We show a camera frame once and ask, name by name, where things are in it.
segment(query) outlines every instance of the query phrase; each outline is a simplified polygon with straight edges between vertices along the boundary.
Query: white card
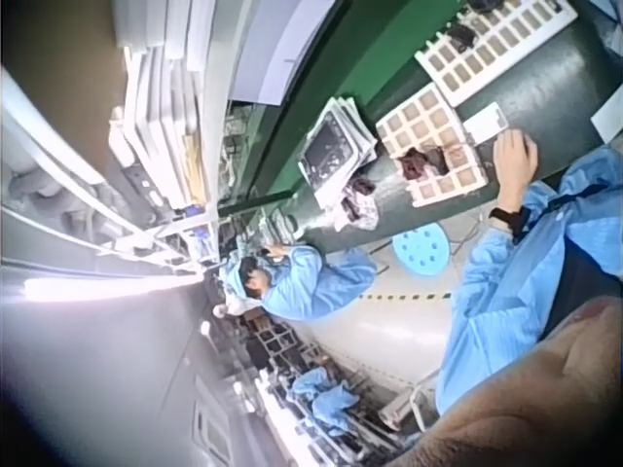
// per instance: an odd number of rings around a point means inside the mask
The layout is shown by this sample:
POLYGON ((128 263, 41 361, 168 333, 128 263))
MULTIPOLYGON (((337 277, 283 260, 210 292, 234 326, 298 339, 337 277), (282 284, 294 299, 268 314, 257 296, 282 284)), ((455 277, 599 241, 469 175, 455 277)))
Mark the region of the white card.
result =
POLYGON ((474 146, 490 140, 508 128, 506 117, 496 102, 488 105, 463 124, 474 146))

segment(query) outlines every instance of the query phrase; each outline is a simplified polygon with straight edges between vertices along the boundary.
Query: fluorescent light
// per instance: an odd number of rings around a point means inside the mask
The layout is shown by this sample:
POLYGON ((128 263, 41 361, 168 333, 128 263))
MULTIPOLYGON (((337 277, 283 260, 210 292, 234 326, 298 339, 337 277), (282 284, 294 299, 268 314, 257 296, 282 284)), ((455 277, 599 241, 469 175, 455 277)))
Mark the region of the fluorescent light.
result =
POLYGON ((207 338, 210 337, 210 327, 211 324, 209 321, 203 321, 202 325, 199 328, 200 333, 202 333, 202 335, 206 336, 207 338))
POLYGON ((202 274, 162 275, 120 279, 26 279, 24 296, 31 302, 87 302, 145 295, 203 281, 202 274))
POLYGON ((240 381, 236 381, 233 384, 233 387, 234 387, 234 392, 237 393, 238 395, 241 395, 242 392, 244 392, 242 389, 242 383, 240 381))

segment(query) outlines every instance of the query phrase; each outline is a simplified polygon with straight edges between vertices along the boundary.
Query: white tray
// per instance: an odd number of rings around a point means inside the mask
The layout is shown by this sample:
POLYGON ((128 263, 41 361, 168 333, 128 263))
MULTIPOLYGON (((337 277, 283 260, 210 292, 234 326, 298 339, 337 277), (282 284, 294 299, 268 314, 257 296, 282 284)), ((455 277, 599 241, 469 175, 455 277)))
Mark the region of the white tray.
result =
MULTIPOLYGON (((487 176, 455 111, 434 83, 398 105, 377 122, 377 131, 392 159, 415 147, 441 146, 450 173, 439 176, 428 166, 418 180, 407 182, 415 207, 473 192, 487 185, 487 176)), ((395 161, 402 173, 401 165, 395 161)))
POLYGON ((503 9, 488 15, 467 9, 457 14, 457 21, 478 34, 474 48, 459 54, 450 37, 437 32, 425 50, 416 53, 416 60, 450 105, 457 107, 576 18, 577 13, 565 0, 510 0, 503 9), (559 12, 554 3, 560 6, 559 12))

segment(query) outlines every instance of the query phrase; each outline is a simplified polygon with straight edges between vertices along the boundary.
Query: workbench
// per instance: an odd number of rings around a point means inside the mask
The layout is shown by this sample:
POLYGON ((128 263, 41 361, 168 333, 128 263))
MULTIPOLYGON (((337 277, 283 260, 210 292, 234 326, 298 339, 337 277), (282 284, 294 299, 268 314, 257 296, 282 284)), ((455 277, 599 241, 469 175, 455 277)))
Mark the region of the workbench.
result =
MULTIPOLYGON (((374 127, 374 122, 430 81, 416 61, 410 60, 367 107, 364 119, 374 127)), ((457 111, 466 121, 497 102, 511 127, 527 132, 538 144, 537 178, 543 179, 602 144, 590 119, 620 83, 621 75, 593 24, 579 19, 462 103, 457 111)), ((464 197, 419 208, 413 207, 393 161, 387 156, 379 157, 365 167, 365 173, 377 185, 372 194, 379 207, 377 228, 368 232, 346 226, 338 233, 333 226, 312 227, 307 229, 303 241, 330 253, 415 229, 494 199, 498 184, 492 161, 493 141, 479 146, 477 151, 489 185, 464 197)), ((300 186, 297 195, 280 208, 293 216, 300 227, 314 225, 322 215, 307 185, 300 186)))

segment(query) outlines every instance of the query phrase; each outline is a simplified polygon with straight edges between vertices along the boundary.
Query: hair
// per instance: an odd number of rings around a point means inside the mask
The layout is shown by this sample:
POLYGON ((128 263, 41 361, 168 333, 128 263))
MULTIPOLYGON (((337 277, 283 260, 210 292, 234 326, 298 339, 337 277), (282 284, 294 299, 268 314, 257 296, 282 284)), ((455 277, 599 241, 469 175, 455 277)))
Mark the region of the hair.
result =
POLYGON ((238 275, 240 277, 240 282, 242 283, 242 287, 244 288, 244 293, 246 294, 246 296, 250 297, 251 299, 259 300, 261 298, 260 292, 258 290, 249 289, 246 286, 246 283, 251 278, 251 273, 257 269, 259 269, 257 258, 254 258, 252 256, 246 256, 240 261, 238 275))

